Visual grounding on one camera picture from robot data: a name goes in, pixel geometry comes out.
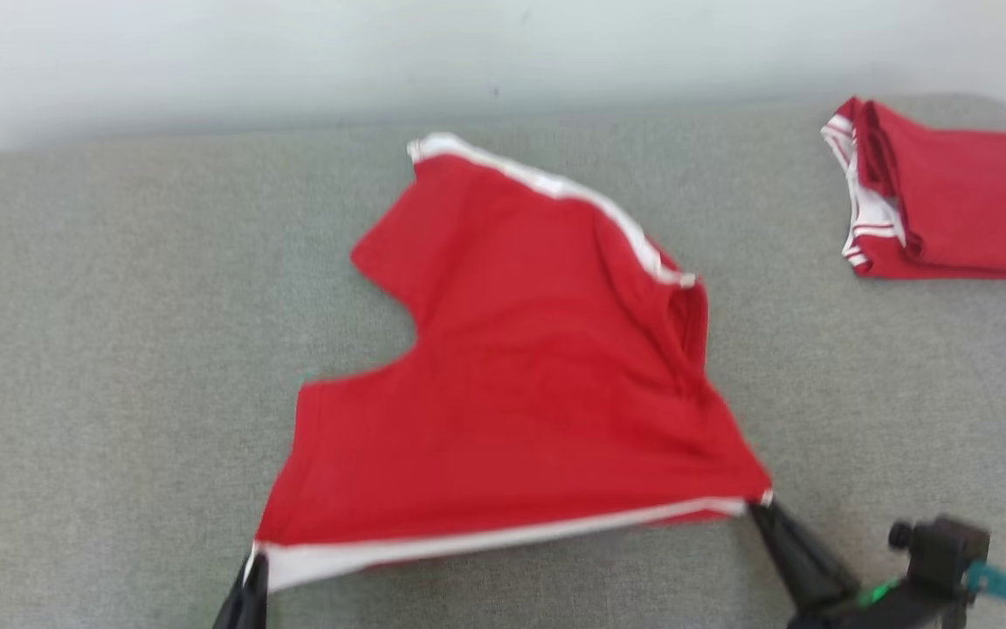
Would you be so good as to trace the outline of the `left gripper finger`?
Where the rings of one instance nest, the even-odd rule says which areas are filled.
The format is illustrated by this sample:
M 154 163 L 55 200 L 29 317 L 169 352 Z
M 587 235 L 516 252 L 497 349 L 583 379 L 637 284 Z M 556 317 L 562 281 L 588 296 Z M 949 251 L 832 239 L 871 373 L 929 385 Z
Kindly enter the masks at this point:
M 212 622 L 212 628 L 252 628 L 254 626 L 254 556 L 247 555 L 227 597 Z
M 252 554 L 243 582 L 243 627 L 266 628 L 269 562 L 264 553 Z

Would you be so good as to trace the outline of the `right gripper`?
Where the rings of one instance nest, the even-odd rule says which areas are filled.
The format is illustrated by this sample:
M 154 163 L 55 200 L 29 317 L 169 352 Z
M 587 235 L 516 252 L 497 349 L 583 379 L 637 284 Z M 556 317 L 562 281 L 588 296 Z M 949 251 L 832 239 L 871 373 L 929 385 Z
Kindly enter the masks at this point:
M 949 614 L 950 597 L 905 580 L 858 593 L 849 566 L 777 501 L 749 514 L 798 610 L 788 628 L 939 628 Z

